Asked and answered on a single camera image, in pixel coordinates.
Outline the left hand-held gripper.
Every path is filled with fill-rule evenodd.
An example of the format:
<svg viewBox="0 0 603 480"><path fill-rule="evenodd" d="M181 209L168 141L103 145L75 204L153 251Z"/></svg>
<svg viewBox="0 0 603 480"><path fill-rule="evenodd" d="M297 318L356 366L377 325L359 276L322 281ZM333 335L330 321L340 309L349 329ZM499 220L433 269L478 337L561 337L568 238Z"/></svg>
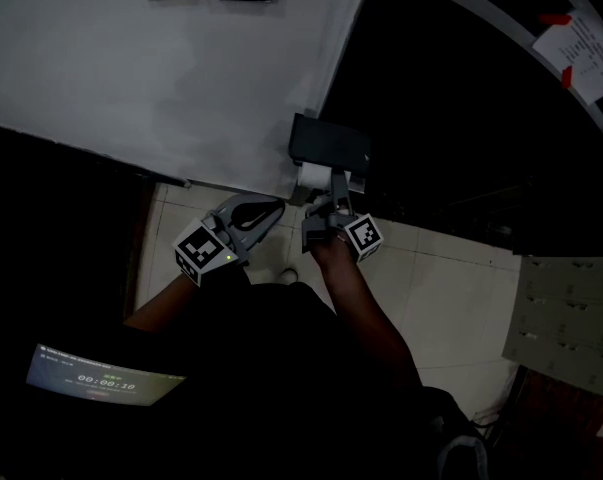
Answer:
<svg viewBox="0 0 603 480"><path fill-rule="evenodd" d="M239 194L193 219L173 243L183 274L201 287L218 271L247 261L249 251L279 222L285 202L261 194Z"/></svg>

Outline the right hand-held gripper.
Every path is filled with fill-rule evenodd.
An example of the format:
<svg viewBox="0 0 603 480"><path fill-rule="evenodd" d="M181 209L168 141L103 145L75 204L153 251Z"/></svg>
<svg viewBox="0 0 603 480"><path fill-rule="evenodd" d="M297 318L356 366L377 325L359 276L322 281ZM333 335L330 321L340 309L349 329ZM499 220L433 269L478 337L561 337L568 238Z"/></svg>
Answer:
<svg viewBox="0 0 603 480"><path fill-rule="evenodd" d="M312 244L337 234L346 239L355 262L361 263L381 247L382 232L370 214L352 214L348 179L342 169L332 169L330 193L316 194L305 209L306 218L301 224L302 253L309 252Z"/></svg>

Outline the white toilet paper roll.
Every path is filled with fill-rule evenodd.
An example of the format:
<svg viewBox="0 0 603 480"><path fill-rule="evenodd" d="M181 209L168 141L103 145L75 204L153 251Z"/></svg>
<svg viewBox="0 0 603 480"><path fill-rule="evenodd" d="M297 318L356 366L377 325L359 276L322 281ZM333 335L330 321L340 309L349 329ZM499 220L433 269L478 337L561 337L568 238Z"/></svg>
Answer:
<svg viewBox="0 0 603 480"><path fill-rule="evenodd" d="M333 168L303 162L298 171L297 185L307 189L330 191Z"/></svg>

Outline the person's right forearm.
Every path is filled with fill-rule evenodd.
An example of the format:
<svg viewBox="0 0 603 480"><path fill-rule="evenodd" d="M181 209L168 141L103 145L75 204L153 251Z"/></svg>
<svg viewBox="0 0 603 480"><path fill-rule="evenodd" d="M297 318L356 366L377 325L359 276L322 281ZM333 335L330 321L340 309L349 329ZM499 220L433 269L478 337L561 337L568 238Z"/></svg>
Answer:
<svg viewBox="0 0 603 480"><path fill-rule="evenodd" d="M405 340L369 289L348 244L339 237L310 247L338 317L361 350L397 390L422 385Z"/></svg>

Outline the person's left forearm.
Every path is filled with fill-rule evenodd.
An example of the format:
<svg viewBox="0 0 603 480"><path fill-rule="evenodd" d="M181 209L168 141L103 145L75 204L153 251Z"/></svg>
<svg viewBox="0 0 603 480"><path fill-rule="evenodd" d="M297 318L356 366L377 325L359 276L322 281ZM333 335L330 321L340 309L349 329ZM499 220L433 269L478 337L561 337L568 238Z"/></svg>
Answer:
<svg viewBox="0 0 603 480"><path fill-rule="evenodd" d="M143 332L161 332L191 306L198 291L199 287L182 273L123 324Z"/></svg>

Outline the black toilet paper holder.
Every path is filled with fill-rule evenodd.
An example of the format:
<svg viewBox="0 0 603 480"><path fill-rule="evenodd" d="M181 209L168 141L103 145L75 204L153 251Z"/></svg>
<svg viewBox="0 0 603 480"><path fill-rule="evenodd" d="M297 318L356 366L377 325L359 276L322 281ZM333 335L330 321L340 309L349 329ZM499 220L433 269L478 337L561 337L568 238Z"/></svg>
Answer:
<svg viewBox="0 0 603 480"><path fill-rule="evenodd" d="M372 158L372 140L363 132L325 122L303 114L294 115L288 155L298 171L303 162L342 169L349 190L364 194ZM301 207L313 200L314 194L327 191L297 185L290 197L292 205Z"/></svg>

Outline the dark glass door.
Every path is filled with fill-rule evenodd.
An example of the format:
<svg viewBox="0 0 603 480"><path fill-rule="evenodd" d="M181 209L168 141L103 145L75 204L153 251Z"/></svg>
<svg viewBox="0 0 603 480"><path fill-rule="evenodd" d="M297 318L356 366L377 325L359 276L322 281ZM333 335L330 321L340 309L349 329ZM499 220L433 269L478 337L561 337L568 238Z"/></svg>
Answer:
<svg viewBox="0 0 603 480"><path fill-rule="evenodd" d="M366 133L360 208L528 256L603 256L603 98L531 46L603 0L364 0L322 110Z"/></svg>

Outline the person in dark clothes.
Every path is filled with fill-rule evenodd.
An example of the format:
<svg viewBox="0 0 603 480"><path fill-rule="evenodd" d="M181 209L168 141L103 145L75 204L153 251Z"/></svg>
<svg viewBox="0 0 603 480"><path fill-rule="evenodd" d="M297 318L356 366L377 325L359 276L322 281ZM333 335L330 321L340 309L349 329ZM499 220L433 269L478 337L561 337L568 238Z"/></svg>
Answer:
<svg viewBox="0 0 603 480"><path fill-rule="evenodd" d="M261 480L488 480L485 443L453 397L397 390L330 296L233 268L169 327L125 326L135 352L186 380L169 396L175 472Z"/></svg>

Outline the lit screen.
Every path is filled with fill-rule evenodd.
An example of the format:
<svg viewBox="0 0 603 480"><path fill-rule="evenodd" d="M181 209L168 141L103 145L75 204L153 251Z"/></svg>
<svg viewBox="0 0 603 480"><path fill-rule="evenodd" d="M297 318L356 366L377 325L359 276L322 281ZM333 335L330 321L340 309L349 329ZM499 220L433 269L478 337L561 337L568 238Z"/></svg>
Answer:
<svg viewBox="0 0 603 480"><path fill-rule="evenodd" d="M120 405L151 406L186 380L110 365L36 346L26 384L60 395Z"/></svg>

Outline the white note with red tape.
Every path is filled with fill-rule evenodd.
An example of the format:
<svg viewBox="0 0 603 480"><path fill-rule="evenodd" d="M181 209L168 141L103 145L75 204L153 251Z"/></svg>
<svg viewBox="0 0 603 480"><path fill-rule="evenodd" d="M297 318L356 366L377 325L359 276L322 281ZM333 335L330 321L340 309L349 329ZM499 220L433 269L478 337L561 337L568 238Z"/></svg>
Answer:
<svg viewBox="0 0 603 480"><path fill-rule="evenodd" d="M603 24L582 10L542 14L539 20L548 29L533 50L560 72L563 87L587 105L597 102L603 97Z"/></svg>

